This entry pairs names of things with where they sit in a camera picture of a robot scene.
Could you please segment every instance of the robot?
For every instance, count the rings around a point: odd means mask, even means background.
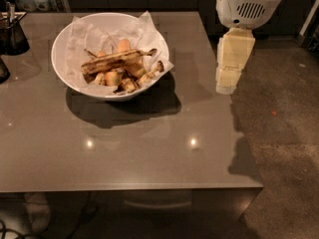
[[[217,0],[216,10],[229,31],[217,46],[216,91],[230,95],[236,89],[255,39],[252,30],[264,25],[281,0]]]

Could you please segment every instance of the dark concrete floor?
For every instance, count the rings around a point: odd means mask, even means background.
[[[264,183],[224,239],[319,238],[319,56],[257,41],[231,96]]]

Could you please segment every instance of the bowl rim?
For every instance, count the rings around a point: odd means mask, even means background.
[[[84,17],[82,17],[81,19],[86,19],[86,18],[90,18],[90,17],[99,17],[99,16],[125,16],[125,17],[129,17],[132,18],[134,20],[138,20],[138,17],[135,17],[133,15],[130,14],[125,14],[125,13],[115,13],[115,12],[101,12],[101,13],[93,13],[93,14],[89,14],[86,15]],[[71,88],[72,90],[75,90],[83,95],[95,98],[95,99],[100,99],[100,100],[105,100],[105,101],[127,101],[129,99],[134,98],[135,96],[138,96],[140,93],[148,90],[152,85],[154,85],[165,73],[167,73],[168,71],[164,72],[163,74],[161,74],[155,81],[153,81],[147,88],[142,88],[142,89],[138,89],[132,93],[126,93],[123,95],[113,95],[113,96],[96,96],[87,92],[83,92],[81,91],[81,89],[76,88],[74,86],[72,86],[70,83],[67,82],[66,79],[64,79],[64,77],[62,77],[62,75],[60,74],[60,72],[56,69],[56,62],[53,59],[54,58],[54,54],[56,53],[56,47],[57,47],[57,42],[58,40],[61,38],[62,35],[65,34],[66,31],[69,31],[69,28],[71,28],[73,22],[71,22],[70,24],[68,24],[63,30],[61,30],[61,32],[57,35],[57,37],[55,38],[53,45],[52,45],[52,50],[51,50],[51,62],[52,62],[52,66],[53,69],[55,71],[55,73],[58,75],[58,77],[60,78],[60,80],[66,84],[69,88]],[[162,34],[158,31],[159,35],[162,37],[162,39],[164,40],[164,37],[162,36]],[[167,53],[167,59],[169,60],[169,50],[168,50],[168,46],[166,41],[164,41],[165,43],[165,52]]]

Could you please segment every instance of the gray tabletop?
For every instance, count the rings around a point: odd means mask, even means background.
[[[22,20],[31,50],[2,57],[1,192],[262,187],[231,98],[215,92],[198,14],[152,16],[174,68],[125,103],[83,96],[56,75],[52,44],[73,14]]]

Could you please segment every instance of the white bowl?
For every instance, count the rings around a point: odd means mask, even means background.
[[[88,15],[82,18],[82,20],[85,20],[85,22],[93,24],[99,28],[103,28],[104,30],[108,32],[113,32],[118,29],[123,28],[129,23],[132,23],[132,21],[138,21],[138,18],[127,15],[127,14],[122,14],[122,13],[97,13],[97,14],[92,14]],[[164,75],[167,71],[160,73],[152,83],[145,87],[145,88],[140,88],[130,94],[124,94],[124,95],[109,95],[109,96],[104,96],[104,95],[98,95],[92,92],[92,89],[90,88],[75,88],[71,82],[67,78],[67,43],[69,40],[69,36],[71,33],[72,29],[72,24],[69,24],[66,28],[64,28],[61,33],[57,36],[56,40],[54,41],[53,47],[52,47],[52,53],[51,53],[51,60],[52,60],[52,65],[53,68],[56,72],[56,74],[59,76],[59,78],[71,89],[82,93],[84,95],[105,100],[105,101],[113,101],[113,102],[123,102],[130,100],[140,93],[146,91],[149,89],[152,85],[154,85],[162,75]],[[161,55],[164,56],[167,60],[169,59],[169,51],[168,51],[168,46],[167,43],[165,42],[164,38],[160,34],[160,32],[157,32],[159,37],[157,40],[159,40],[158,46],[154,47],[157,48],[158,50],[161,51]]]

